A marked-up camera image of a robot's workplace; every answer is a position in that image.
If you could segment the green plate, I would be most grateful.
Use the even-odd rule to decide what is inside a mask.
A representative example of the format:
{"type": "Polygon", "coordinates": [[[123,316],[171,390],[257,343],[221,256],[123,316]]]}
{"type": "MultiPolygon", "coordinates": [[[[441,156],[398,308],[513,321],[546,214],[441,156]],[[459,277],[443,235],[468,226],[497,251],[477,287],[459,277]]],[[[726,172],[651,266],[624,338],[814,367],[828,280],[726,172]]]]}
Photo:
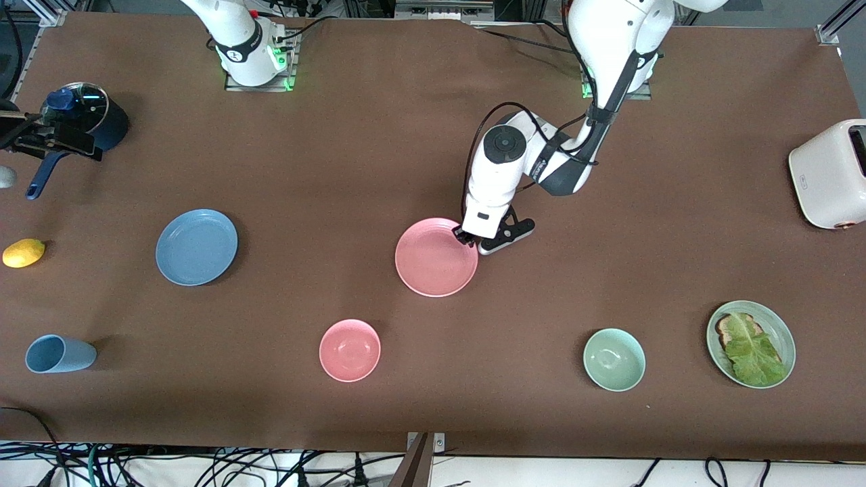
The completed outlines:
{"type": "Polygon", "coordinates": [[[785,324],[785,321],[783,321],[776,312],[760,303],[752,301],[732,301],[724,303],[711,314],[710,320],[708,324],[706,324],[706,348],[708,349],[708,353],[718,370],[725,374],[729,379],[732,379],[736,384],[745,386],[746,388],[757,390],[774,388],[774,386],[767,386],[767,388],[748,386],[734,377],[732,364],[727,360],[718,333],[716,332],[716,324],[718,321],[720,321],[725,315],[731,314],[731,312],[747,312],[752,315],[768,333],[771,343],[773,343],[776,351],[778,351],[781,356],[783,366],[788,370],[788,375],[786,375],[785,379],[783,379],[782,382],[777,383],[775,386],[785,382],[789,376],[791,376],[795,364],[797,363],[797,348],[791,330],[788,329],[788,325],[785,324]]]}

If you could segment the small metal bracket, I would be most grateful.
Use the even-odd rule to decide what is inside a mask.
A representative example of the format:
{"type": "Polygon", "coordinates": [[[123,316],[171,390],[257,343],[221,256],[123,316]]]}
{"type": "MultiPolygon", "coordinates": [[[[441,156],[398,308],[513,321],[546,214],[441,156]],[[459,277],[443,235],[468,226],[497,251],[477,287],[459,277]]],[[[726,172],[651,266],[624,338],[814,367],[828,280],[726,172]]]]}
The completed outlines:
{"type": "MultiPolygon", "coordinates": [[[[418,432],[409,432],[407,434],[407,446],[406,446],[407,451],[409,451],[409,449],[411,449],[412,444],[418,435],[419,435],[418,432]]],[[[446,447],[445,434],[443,434],[442,432],[435,432],[435,434],[429,434],[429,435],[433,440],[433,453],[435,453],[435,454],[445,453],[445,447],[446,447]]]]}

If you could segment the white toaster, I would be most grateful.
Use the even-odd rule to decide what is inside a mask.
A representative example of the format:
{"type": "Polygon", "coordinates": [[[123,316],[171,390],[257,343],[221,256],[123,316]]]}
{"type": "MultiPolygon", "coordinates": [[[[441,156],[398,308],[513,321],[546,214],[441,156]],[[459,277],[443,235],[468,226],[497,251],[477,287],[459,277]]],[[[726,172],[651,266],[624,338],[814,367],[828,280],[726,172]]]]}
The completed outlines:
{"type": "Polygon", "coordinates": [[[866,119],[833,124],[792,150],[788,164],[811,225],[842,230],[866,223],[866,119]]]}

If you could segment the aluminium frame profile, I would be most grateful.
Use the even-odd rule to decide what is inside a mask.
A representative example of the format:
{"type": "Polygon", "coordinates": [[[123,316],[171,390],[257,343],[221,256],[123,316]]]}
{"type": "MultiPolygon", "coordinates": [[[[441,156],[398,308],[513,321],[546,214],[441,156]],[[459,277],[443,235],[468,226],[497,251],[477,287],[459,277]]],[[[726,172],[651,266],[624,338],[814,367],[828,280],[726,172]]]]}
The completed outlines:
{"type": "Polygon", "coordinates": [[[845,0],[822,24],[817,25],[815,34],[821,45],[838,45],[841,30],[866,10],[866,0],[845,0]]]}
{"type": "Polygon", "coordinates": [[[34,24],[41,28],[55,27],[70,10],[75,0],[4,0],[15,22],[34,24]]]}

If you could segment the green bowl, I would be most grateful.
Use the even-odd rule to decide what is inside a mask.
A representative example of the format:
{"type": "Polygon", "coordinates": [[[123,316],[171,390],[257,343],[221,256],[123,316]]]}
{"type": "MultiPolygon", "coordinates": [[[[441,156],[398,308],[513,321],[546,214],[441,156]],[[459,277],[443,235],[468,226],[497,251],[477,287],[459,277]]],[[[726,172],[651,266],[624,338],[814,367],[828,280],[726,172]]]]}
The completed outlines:
{"type": "Polygon", "coordinates": [[[626,392],[640,383],[646,371],[641,344],[622,329],[600,329],[585,344],[583,367],[590,380],[610,392],[626,392]]]}

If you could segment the pink bowl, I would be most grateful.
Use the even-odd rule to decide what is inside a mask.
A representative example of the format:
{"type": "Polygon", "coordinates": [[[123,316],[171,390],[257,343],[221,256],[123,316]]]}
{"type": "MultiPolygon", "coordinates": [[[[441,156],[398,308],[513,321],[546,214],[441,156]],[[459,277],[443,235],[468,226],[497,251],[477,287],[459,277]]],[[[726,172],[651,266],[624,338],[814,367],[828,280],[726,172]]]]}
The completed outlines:
{"type": "Polygon", "coordinates": [[[325,331],[319,343],[319,361],[325,373],[342,383],[368,377],[381,357],[381,341],[369,323],[346,319],[325,331]]]}

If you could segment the dark blue saucepan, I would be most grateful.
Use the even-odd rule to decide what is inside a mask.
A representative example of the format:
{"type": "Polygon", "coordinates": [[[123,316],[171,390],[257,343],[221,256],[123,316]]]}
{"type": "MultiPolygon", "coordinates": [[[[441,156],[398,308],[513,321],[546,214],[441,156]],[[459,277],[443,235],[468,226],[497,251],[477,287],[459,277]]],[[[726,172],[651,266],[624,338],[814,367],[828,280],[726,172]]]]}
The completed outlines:
{"type": "MultiPolygon", "coordinates": [[[[87,81],[77,81],[76,83],[88,83],[87,81]]],[[[121,141],[123,141],[124,137],[126,137],[128,132],[128,116],[126,111],[121,108],[120,105],[108,93],[105,92],[102,87],[99,87],[103,93],[105,93],[106,98],[108,98],[109,105],[108,111],[104,116],[104,119],[96,127],[95,130],[90,132],[90,135],[93,135],[95,138],[95,144],[97,147],[102,149],[103,156],[105,152],[112,150],[112,148],[117,147],[121,141]]],[[[68,126],[68,124],[55,123],[55,124],[46,124],[43,121],[43,115],[41,115],[41,119],[39,121],[41,126],[47,127],[49,129],[49,134],[53,132],[54,129],[73,129],[74,127],[68,126]]],[[[71,156],[76,154],[64,155],[57,154],[56,152],[44,152],[43,157],[41,157],[41,164],[37,169],[33,179],[30,182],[30,185],[27,188],[25,193],[26,198],[28,200],[35,200],[35,198],[39,198],[41,196],[41,192],[43,192],[49,178],[56,167],[56,164],[64,157],[71,156]]]]}

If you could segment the green lettuce leaf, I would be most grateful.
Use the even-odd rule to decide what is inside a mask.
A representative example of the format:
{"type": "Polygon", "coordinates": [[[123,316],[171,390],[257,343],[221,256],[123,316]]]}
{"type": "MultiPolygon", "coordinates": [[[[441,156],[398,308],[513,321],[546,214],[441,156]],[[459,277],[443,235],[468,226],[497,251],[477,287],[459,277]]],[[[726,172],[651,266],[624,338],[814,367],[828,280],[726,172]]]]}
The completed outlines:
{"type": "Polygon", "coordinates": [[[782,382],[788,375],[769,335],[747,312],[725,315],[716,324],[721,346],[739,381],[756,388],[782,382]]]}

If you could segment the blue cup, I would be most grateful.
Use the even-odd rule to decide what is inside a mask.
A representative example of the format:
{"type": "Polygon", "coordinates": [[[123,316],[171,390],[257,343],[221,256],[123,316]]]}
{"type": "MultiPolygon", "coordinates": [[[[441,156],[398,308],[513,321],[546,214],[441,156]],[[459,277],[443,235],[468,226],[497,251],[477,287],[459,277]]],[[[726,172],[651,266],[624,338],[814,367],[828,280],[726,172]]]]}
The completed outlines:
{"type": "Polygon", "coordinates": [[[96,348],[83,340],[44,335],[28,347],[24,362],[32,373],[67,373],[92,366],[97,357],[96,348]]]}

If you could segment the brown table mat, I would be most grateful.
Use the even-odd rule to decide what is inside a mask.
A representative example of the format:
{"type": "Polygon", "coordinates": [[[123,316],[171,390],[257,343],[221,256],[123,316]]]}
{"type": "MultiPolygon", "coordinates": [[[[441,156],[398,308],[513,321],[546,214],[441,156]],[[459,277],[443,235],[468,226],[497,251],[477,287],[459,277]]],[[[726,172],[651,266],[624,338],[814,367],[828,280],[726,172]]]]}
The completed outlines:
{"type": "Polygon", "coordinates": [[[97,164],[67,157],[40,198],[38,162],[0,154],[0,438],[405,450],[442,432],[458,455],[866,460],[866,225],[799,212],[788,154],[857,103],[811,30],[675,28],[650,101],[628,101],[587,184],[514,206],[532,235],[480,258],[455,295],[396,274],[400,235],[458,219],[474,131],[514,101],[561,124],[587,107],[565,53],[458,21],[328,20],[301,43],[289,93],[230,93],[195,16],[71,13],[50,28],[16,105],[71,81],[110,93],[129,133],[97,164]],[[171,283],[165,226],[228,216],[232,265],[171,283]],[[724,303],[776,312],[797,363],[767,390],[706,348],[724,303]],[[319,361],[328,327],[369,323],[381,357],[342,383],[319,361]],[[587,340],[622,329],[646,371],[610,392],[587,340]],[[90,343],[77,372],[32,373],[44,335],[90,343]]]}

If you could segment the dark brown post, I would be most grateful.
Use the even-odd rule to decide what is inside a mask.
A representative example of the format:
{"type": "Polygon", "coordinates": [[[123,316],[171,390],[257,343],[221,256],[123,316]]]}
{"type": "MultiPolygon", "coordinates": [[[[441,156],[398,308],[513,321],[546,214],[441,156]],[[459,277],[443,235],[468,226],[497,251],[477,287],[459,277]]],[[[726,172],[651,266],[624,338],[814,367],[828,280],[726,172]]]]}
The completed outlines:
{"type": "Polygon", "coordinates": [[[388,487],[429,487],[434,447],[434,434],[415,435],[388,487]]]}

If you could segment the grey metal equipment box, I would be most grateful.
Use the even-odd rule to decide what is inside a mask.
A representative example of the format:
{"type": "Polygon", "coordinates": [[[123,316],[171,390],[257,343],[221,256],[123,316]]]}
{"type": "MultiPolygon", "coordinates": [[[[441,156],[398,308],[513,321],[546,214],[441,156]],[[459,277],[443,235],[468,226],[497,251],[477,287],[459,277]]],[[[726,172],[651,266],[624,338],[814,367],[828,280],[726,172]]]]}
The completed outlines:
{"type": "Polygon", "coordinates": [[[494,22],[495,4],[493,0],[395,0],[394,18],[494,22]]]}

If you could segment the blue plate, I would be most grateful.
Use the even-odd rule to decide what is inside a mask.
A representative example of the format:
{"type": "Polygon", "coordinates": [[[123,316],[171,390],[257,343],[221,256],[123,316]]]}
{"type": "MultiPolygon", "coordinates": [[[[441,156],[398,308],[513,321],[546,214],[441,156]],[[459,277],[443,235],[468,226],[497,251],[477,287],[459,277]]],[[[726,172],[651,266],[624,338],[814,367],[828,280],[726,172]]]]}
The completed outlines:
{"type": "Polygon", "coordinates": [[[185,212],[161,232],[156,265],[165,279],[180,286],[204,285],[232,265],[239,248],[233,221],[213,209],[185,212]]]}

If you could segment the glass lid blue knob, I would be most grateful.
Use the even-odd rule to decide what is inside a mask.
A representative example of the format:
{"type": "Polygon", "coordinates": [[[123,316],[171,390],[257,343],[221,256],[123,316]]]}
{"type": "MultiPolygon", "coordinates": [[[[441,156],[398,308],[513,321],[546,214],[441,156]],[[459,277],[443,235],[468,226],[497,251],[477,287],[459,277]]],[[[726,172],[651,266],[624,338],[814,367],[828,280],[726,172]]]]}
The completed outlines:
{"type": "Polygon", "coordinates": [[[89,83],[72,83],[49,93],[41,115],[46,124],[57,122],[90,133],[102,122],[109,101],[102,90],[89,83]]]}

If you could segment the yellow lemon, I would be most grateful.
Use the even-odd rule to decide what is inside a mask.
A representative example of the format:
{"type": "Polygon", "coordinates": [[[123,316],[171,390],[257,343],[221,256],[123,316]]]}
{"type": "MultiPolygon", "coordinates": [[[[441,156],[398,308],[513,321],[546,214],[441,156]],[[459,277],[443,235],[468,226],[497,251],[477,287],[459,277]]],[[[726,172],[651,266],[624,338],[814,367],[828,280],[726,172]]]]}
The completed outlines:
{"type": "Polygon", "coordinates": [[[2,262],[13,269],[28,267],[44,256],[46,247],[46,243],[39,239],[21,239],[6,247],[2,253],[2,262]]]}

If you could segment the pink plate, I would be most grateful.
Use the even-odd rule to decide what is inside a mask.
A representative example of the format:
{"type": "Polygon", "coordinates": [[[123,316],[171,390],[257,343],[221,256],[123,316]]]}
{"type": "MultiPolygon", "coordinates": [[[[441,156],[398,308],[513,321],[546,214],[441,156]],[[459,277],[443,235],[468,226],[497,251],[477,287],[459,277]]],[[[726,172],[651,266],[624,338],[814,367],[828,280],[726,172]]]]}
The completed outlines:
{"type": "Polygon", "coordinates": [[[409,226],[398,240],[395,266],[408,289],[426,297],[455,295],[476,274],[479,253],[453,234],[457,222],[425,218],[409,226]]]}

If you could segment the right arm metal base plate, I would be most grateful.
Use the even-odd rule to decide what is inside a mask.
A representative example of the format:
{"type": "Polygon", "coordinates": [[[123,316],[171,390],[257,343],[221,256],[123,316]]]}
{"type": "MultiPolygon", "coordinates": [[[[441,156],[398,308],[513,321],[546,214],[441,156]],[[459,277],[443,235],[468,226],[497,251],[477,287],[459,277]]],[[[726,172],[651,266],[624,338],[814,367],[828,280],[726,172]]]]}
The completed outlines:
{"type": "Polygon", "coordinates": [[[260,28],[234,46],[217,44],[226,91],[282,93],[294,89],[299,41],[269,36],[260,28]]]}

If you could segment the bread slice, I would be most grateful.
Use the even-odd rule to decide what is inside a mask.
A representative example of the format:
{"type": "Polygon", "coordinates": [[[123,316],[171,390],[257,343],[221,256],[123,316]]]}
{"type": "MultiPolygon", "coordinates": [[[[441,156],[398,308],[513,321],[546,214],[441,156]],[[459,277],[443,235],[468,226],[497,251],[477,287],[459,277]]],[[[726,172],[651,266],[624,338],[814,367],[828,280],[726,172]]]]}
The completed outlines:
{"type": "Polygon", "coordinates": [[[769,370],[781,367],[779,352],[768,333],[747,312],[731,312],[716,324],[721,346],[734,369],[769,370]]]}

